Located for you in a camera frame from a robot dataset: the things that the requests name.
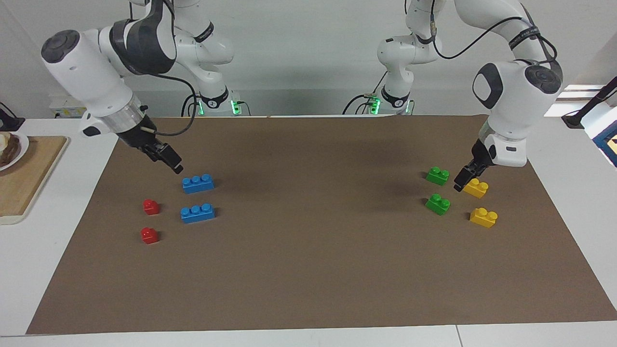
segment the wooden cutting board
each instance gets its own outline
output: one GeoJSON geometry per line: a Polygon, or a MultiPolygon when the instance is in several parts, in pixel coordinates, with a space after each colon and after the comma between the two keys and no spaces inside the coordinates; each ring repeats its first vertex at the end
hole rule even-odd
{"type": "Polygon", "coordinates": [[[0,172],[0,225],[21,222],[66,145],[64,136],[28,137],[30,145],[12,167],[0,172]]]}

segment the blue building block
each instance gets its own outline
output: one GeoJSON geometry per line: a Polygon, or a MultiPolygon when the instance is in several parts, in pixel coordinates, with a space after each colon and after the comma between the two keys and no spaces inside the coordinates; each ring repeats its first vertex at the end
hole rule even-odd
{"type": "Polygon", "coordinates": [[[195,205],[190,209],[185,207],[180,210],[180,218],[185,224],[214,219],[214,217],[214,208],[210,204],[195,205]]]}
{"type": "Polygon", "coordinates": [[[193,178],[185,178],[182,180],[182,189],[184,189],[186,194],[212,190],[214,189],[214,181],[212,181],[212,176],[208,174],[202,177],[195,176],[193,178]]]}

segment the blue frame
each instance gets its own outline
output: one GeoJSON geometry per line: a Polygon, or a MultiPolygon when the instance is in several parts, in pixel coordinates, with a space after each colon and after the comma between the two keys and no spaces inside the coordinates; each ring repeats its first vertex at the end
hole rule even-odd
{"type": "Polygon", "coordinates": [[[617,167],[617,153],[615,153],[614,149],[608,146],[608,142],[613,141],[615,136],[617,136],[617,121],[613,122],[613,124],[596,136],[594,138],[594,143],[598,146],[598,148],[600,148],[600,150],[602,150],[602,152],[604,152],[604,154],[607,155],[613,165],[617,167]]]}

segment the green brick stud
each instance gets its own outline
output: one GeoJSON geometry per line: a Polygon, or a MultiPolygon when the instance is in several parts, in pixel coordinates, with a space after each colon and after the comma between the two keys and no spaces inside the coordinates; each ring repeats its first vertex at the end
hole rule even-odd
{"type": "Polygon", "coordinates": [[[432,167],[431,170],[426,175],[426,180],[429,182],[433,182],[436,185],[443,186],[450,178],[450,172],[448,170],[441,170],[438,167],[432,167]]]}
{"type": "Polygon", "coordinates": [[[441,195],[439,194],[433,194],[431,199],[429,199],[429,201],[426,203],[426,207],[428,207],[436,214],[444,215],[450,208],[450,201],[442,199],[441,195]]]}

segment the toy brick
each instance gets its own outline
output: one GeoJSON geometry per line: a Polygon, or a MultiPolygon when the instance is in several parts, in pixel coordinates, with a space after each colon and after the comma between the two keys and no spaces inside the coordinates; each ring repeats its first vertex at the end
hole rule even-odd
{"type": "Polygon", "coordinates": [[[429,182],[433,182],[436,185],[443,186],[448,181],[450,177],[450,172],[448,170],[441,170],[438,167],[432,167],[426,175],[426,180],[429,182]]]}
{"type": "Polygon", "coordinates": [[[159,206],[159,204],[157,204],[156,201],[150,200],[150,199],[146,199],[146,200],[144,200],[144,212],[147,215],[159,214],[160,206],[159,206]]]}
{"type": "Polygon", "coordinates": [[[444,215],[450,209],[450,201],[442,199],[439,194],[433,194],[429,201],[426,202],[426,207],[436,214],[444,215]]]}
{"type": "Polygon", "coordinates": [[[210,204],[195,205],[191,208],[185,207],[180,211],[180,217],[186,224],[214,219],[214,208],[210,204]]]}
{"type": "Polygon", "coordinates": [[[486,182],[480,182],[477,178],[472,179],[464,188],[465,193],[471,194],[476,198],[482,198],[489,190],[489,184],[486,182]]]}
{"type": "Polygon", "coordinates": [[[141,229],[141,239],[148,245],[159,242],[159,234],[152,228],[141,229]]]}
{"type": "Polygon", "coordinates": [[[498,215],[495,212],[489,212],[485,208],[480,207],[471,213],[470,221],[483,227],[490,228],[495,225],[498,215]]]}
{"type": "Polygon", "coordinates": [[[200,191],[214,189],[214,181],[212,176],[207,173],[203,176],[195,176],[193,178],[184,178],[182,180],[182,189],[186,194],[193,194],[200,191]]]}

